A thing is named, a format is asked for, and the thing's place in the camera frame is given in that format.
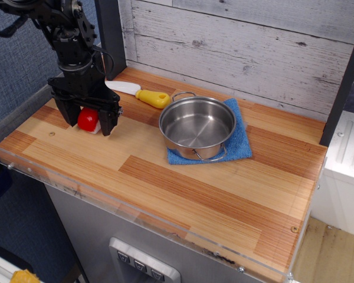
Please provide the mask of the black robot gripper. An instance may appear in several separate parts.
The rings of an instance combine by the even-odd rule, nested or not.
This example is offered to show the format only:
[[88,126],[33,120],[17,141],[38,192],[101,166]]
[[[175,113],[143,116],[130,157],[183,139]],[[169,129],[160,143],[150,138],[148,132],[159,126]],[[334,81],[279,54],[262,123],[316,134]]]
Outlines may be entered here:
[[105,84],[106,74],[101,54],[94,52],[84,63],[60,63],[62,77],[50,78],[52,96],[64,120],[71,127],[78,122],[81,107],[98,111],[101,132],[109,136],[122,114],[120,97]]

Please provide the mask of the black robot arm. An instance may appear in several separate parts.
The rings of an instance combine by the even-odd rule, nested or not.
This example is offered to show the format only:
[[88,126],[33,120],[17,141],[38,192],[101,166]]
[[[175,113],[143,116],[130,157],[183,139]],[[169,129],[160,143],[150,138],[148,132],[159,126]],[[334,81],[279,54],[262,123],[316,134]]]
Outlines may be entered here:
[[105,83],[113,79],[116,63],[95,45],[95,27],[81,1],[0,1],[0,10],[17,16],[0,37],[13,36],[31,19],[56,52],[63,77],[50,78],[48,84],[64,120],[75,126],[83,108],[89,108],[97,113],[102,134],[110,135],[123,112],[119,95]]

